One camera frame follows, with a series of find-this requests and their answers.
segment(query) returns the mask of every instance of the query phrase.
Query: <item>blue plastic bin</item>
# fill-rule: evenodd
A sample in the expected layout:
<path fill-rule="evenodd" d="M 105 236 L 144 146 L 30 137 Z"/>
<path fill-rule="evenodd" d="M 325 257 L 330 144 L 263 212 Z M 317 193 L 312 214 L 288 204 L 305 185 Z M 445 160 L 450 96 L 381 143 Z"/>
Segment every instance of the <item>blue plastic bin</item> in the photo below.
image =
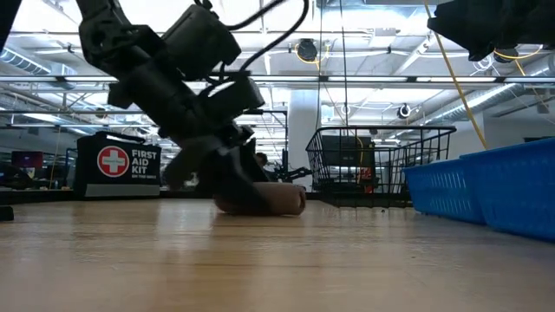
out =
<path fill-rule="evenodd" d="M 484 224 L 472 189 L 465 180 L 465 161 L 447 160 L 404 170 L 418 212 Z"/>
<path fill-rule="evenodd" d="M 489 226 L 555 240 L 555 139 L 463 156 Z"/>

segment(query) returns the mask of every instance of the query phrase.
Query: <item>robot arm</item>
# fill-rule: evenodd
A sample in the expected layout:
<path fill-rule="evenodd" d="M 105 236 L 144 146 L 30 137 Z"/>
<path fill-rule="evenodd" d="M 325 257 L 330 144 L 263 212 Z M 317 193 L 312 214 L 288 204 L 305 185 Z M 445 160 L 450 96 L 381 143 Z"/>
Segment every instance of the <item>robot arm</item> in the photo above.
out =
<path fill-rule="evenodd" d="M 275 0 L 261 12 L 283 1 Z M 208 1 L 195 3 L 159 37 L 146 25 L 132 25 L 117 0 L 77 0 L 83 17 L 79 27 L 83 54 L 91 65 L 118 80 L 110 86 L 109 104 L 128 108 L 135 103 L 160 127 L 161 137 L 181 146 L 164 173 L 169 185 L 182 185 L 191 172 L 197 172 L 203 191 L 264 209 L 268 205 L 252 182 L 264 181 L 265 175 L 254 155 L 245 155 L 252 130 L 233 122 L 245 110 L 264 104 L 250 73 L 243 68 L 227 73 L 227 78 L 212 82 L 198 95 L 184 83 L 211 81 L 207 77 L 213 68 L 231 65 L 241 49 L 230 29 L 244 27 L 256 17 L 228 27 L 209 10 Z M 288 34 L 304 20 L 308 4 L 304 0 L 301 19 Z M 214 93 L 224 82 L 227 87 Z"/>

